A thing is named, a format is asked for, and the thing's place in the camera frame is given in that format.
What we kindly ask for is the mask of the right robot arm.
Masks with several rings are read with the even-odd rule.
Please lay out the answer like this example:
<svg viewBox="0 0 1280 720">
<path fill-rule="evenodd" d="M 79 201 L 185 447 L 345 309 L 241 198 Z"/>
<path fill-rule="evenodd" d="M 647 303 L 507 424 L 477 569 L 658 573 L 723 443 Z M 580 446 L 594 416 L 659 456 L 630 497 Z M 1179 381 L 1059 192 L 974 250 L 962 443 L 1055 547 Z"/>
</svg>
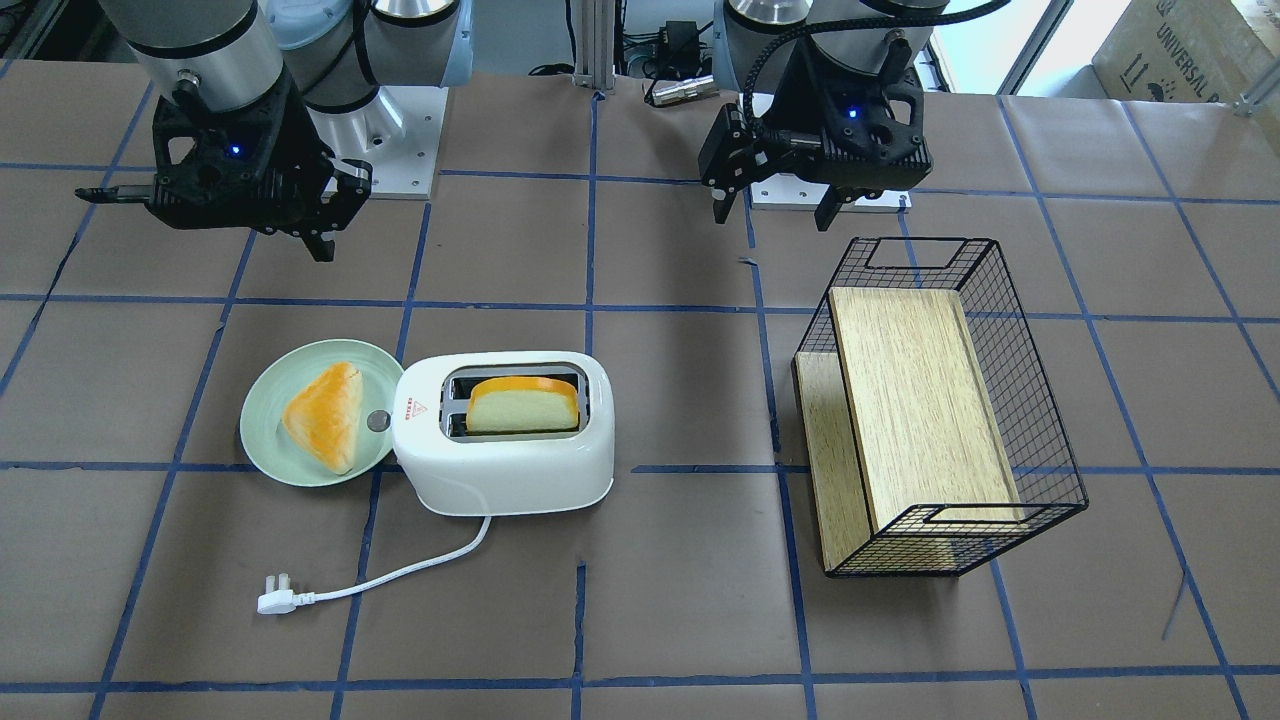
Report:
<svg viewBox="0 0 1280 720">
<path fill-rule="evenodd" d="M 146 184 L 79 188 L 178 231 L 243 227 L 312 260 L 402 167 L 430 181 L 422 120 L 394 96 L 445 96 L 474 72 L 470 1 L 105 1 L 159 96 Z"/>
</svg>

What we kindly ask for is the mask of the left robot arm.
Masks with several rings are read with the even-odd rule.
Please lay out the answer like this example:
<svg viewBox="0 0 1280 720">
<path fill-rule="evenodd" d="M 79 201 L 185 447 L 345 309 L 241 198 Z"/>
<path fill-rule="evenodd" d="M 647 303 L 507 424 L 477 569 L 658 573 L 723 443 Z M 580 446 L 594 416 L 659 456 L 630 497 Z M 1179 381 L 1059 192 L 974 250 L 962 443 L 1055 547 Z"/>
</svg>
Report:
<svg viewBox="0 0 1280 720">
<path fill-rule="evenodd" d="M 698 154 L 716 223 L 778 174 L 819 184 L 815 227 L 860 199 L 915 188 L 932 172 L 914 61 L 941 26 L 996 13 L 945 1 L 722 1 L 713 78 L 737 95 Z"/>
</svg>

